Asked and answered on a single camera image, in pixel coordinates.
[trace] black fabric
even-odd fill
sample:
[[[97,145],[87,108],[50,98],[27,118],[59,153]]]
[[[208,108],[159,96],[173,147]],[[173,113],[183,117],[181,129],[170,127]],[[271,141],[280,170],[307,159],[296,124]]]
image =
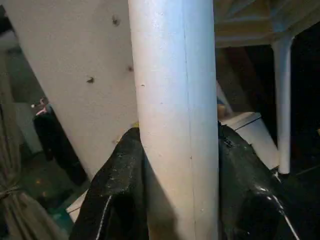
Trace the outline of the black fabric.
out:
[[[234,130],[221,126],[220,212],[229,240],[320,239],[319,216],[301,187],[278,181],[253,148]]]
[[[65,170],[70,180],[80,186],[86,179],[78,156],[70,144],[52,108],[33,119],[35,131],[48,160],[53,158]]]
[[[219,125],[220,239],[320,239],[319,217],[308,195],[273,177],[253,148]],[[144,150],[130,129],[94,177],[70,240],[147,240]]]
[[[70,240],[147,240],[144,150],[130,129],[91,182]]]

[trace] curtain tie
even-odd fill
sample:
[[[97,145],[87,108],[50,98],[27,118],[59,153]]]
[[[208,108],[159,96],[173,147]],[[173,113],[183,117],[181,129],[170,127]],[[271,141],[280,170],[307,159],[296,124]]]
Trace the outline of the curtain tie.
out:
[[[19,185],[14,185],[12,187],[9,187],[8,189],[1,189],[0,191],[0,201],[7,198],[10,195],[16,194],[21,190],[21,187]]]

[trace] hanging garment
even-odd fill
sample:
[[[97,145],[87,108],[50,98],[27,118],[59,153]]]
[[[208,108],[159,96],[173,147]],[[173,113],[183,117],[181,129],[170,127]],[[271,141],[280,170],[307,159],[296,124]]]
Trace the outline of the hanging garment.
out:
[[[87,175],[51,106],[34,117],[35,131],[48,160],[53,158],[66,171],[70,180],[80,186]]]

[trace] beige curtain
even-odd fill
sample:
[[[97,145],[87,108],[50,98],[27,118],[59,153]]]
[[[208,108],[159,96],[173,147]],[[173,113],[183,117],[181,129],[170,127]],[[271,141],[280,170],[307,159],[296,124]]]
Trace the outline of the beige curtain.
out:
[[[19,135],[6,54],[0,53],[0,207],[11,240],[66,240],[42,206],[20,189]]]

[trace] white cylindrical post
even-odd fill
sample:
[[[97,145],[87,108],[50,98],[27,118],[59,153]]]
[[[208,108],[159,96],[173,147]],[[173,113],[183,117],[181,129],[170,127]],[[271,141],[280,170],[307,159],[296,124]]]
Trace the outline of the white cylindrical post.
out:
[[[276,88],[278,171],[281,174],[290,172],[292,40],[291,36],[285,35],[272,43]]]
[[[218,239],[212,0],[129,0],[152,240]]]

